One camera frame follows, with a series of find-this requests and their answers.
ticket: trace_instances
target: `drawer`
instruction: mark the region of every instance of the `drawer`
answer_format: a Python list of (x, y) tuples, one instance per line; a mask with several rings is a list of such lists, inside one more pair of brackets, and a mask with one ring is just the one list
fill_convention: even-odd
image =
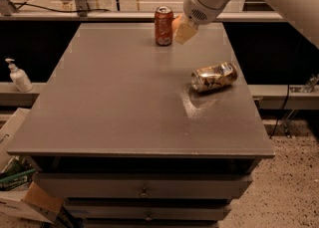
[(117, 221), (106, 219), (86, 219), (85, 228), (218, 228), (217, 222), (206, 221)]
[(37, 173), (33, 180), (63, 198), (239, 198), (250, 175)]
[(203, 200), (66, 200), (65, 208), (77, 218), (128, 220), (223, 220), (228, 204)]

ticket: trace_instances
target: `red soda can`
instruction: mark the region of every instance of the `red soda can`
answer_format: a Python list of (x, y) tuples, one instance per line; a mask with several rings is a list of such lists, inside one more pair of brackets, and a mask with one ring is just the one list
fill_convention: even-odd
[(156, 41), (160, 46), (168, 46), (172, 42), (173, 20), (172, 10), (168, 7), (158, 7), (155, 14)]

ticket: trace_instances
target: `white spray bottle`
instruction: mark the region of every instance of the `white spray bottle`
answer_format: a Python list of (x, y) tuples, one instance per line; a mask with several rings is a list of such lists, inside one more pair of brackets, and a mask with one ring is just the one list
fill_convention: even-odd
[(33, 85), (31, 83), (31, 81), (29, 80), (25, 71), (19, 69), (18, 67), (16, 67), (15, 64), (12, 63), (12, 62), (14, 62), (14, 59), (7, 58), (6, 62), (9, 64), (8, 67), (11, 71), (10, 78), (11, 78), (12, 82), (17, 86), (17, 88), (21, 92), (28, 92), (28, 91), (32, 90)]

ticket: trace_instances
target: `table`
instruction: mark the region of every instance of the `table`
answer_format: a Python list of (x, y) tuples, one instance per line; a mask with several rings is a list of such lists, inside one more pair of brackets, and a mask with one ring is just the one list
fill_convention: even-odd
[[(196, 93), (191, 72), (220, 62), (238, 80)], [(214, 227), (274, 156), (219, 23), (168, 47), (152, 23), (82, 24), (9, 152), (86, 227)]]

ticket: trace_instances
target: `speckled floor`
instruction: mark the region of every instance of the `speckled floor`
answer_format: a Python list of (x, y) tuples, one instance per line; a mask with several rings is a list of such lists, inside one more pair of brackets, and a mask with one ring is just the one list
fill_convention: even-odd
[[(253, 183), (240, 199), (232, 201), (232, 210), (220, 228), (319, 227), (317, 117), (308, 113), (293, 120), (292, 138), (286, 137), (281, 126), (277, 128), (272, 137), (276, 156), (262, 160), (255, 168)], [(276, 120), (263, 118), (271, 133)], [(1, 213), (0, 224), (5, 228), (41, 227), (39, 222)], [(57, 223), (53, 227), (64, 226)]]

